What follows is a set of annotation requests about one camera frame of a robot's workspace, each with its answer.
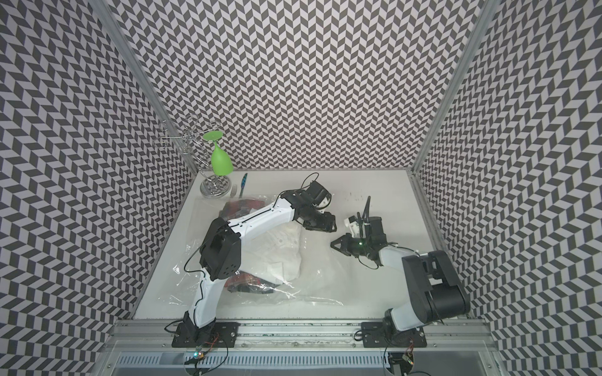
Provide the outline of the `white shirt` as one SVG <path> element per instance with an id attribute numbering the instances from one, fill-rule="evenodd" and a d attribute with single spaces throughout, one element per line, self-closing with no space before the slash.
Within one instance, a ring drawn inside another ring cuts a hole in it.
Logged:
<path id="1" fill-rule="evenodd" d="M 289 222 L 245 241 L 239 270 L 276 286 L 291 286 L 300 275 L 300 235 L 301 227 Z"/>

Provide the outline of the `red plaid shirt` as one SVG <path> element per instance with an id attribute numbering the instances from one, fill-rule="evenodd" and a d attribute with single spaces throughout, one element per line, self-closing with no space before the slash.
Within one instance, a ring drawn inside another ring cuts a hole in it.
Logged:
<path id="1" fill-rule="evenodd" d="M 240 199 L 227 202 L 223 209 L 219 212 L 219 216 L 225 220 L 237 219 L 242 216 L 247 216 L 266 205 L 265 200 L 258 199 Z M 230 277 L 225 288 L 231 293 L 241 292 L 257 295 L 273 294 L 276 285 L 248 274 L 241 270 L 237 271 L 233 277 Z"/>

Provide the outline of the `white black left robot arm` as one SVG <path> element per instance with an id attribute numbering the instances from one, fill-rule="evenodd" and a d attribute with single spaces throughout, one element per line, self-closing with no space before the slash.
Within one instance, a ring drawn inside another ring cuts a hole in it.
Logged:
<path id="1" fill-rule="evenodd" d="M 335 216 L 325 210 L 331 202 L 329 191 L 310 185 L 282 191 L 273 203 L 241 218 L 214 219 L 198 249 L 200 280 L 184 321 L 193 329 L 203 329 L 215 321 L 222 290 L 240 269 L 242 248 L 247 241 L 297 220 L 306 230 L 337 231 Z"/>

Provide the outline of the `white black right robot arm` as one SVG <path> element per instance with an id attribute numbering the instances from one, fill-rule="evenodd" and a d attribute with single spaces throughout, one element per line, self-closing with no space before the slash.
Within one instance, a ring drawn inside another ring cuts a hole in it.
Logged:
<path id="1" fill-rule="evenodd" d="M 400 272 L 407 302 L 388 309 L 383 325 L 389 332 L 406 332 L 470 311 L 470 299 L 456 268 L 444 251 L 419 253 L 387 240 L 380 217 L 359 214 L 344 220 L 347 232 L 331 242 L 343 255 L 372 261 L 377 268 Z"/>

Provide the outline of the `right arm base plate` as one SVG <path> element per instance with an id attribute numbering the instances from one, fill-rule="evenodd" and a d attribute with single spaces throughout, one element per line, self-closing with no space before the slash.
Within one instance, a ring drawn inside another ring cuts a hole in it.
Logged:
<path id="1" fill-rule="evenodd" d="M 362 322 L 360 330 L 354 334 L 354 340 L 361 342 L 365 348 L 427 347 L 426 335 L 421 327 L 401 332 L 394 327 L 386 327 L 383 322 Z"/>

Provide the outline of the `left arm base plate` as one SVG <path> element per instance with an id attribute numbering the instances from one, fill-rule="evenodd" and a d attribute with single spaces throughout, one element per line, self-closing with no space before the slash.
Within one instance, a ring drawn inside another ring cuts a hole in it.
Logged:
<path id="1" fill-rule="evenodd" d="M 203 328 L 180 323 L 172 340 L 172 348 L 232 348 L 238 338 L 238 322 L 213 322 Z"/>

